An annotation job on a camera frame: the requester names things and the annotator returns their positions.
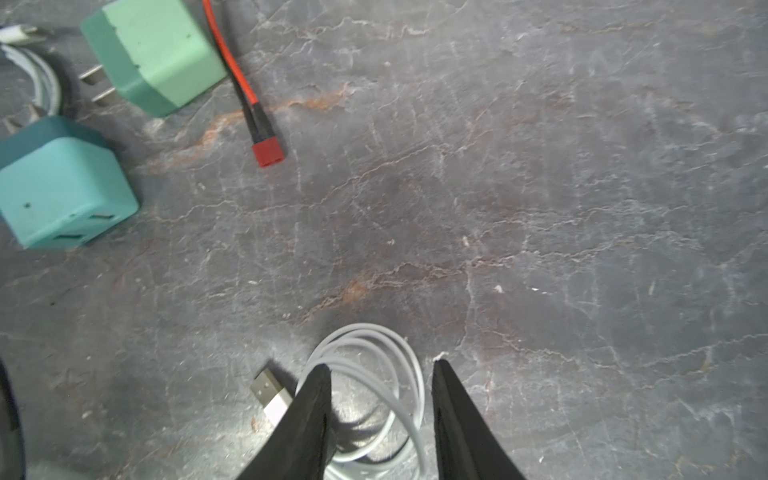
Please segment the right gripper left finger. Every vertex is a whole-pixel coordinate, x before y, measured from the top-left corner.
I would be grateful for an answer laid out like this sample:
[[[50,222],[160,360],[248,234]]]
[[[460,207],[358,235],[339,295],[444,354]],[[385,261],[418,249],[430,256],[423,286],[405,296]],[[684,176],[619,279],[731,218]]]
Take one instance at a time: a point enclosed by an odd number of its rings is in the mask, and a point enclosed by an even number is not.
[[[332,455],[331,371],[315,366],[240,479],[322,479]]]

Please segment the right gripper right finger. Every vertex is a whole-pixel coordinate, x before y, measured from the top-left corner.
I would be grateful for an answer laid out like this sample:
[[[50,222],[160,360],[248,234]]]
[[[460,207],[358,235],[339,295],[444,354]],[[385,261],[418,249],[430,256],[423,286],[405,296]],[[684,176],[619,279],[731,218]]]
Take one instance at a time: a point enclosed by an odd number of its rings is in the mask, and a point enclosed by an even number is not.
[[[445,359],[433,364],[432,398],[441,479],[524,480]]]

